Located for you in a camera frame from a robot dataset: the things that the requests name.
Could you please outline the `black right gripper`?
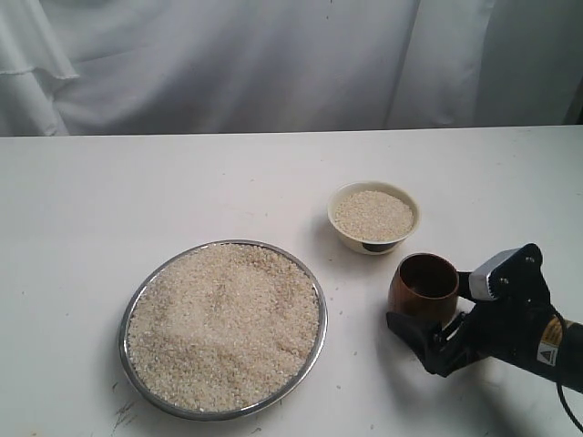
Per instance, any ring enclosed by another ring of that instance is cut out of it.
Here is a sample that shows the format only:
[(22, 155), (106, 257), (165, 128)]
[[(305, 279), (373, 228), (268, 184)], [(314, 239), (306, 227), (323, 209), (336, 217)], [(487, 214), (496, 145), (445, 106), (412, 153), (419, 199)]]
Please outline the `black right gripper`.
[(447, 376), (477, 361), (493, 357), (543, 378), (557, 376), (558, 348), (551, 362), (539, 356), (543, 333), (554, 319), (550, 291), (542, 275), (543, 256), (534, 243), (494, 271), (494, 301), (475, 300), (470, 290), (470, 271), (458, 271), (457, 295), (474, 307), (459, 323), (449, 340), (442, 340), (440, 322), (417, 319), (387, 311), (388, 329), (395, 334), (431, 374)]

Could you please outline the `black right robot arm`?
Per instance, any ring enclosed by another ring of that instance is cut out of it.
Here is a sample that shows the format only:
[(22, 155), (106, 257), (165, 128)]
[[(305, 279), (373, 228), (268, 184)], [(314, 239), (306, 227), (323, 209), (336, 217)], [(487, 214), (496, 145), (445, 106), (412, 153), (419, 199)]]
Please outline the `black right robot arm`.
[(582, 390), (582, 326), (558, 315), (533, 243), (499, 252), (472, 271), (435, 254), (398, 265), (386, 322), (424, 369), (447, 377), (495, 358)]

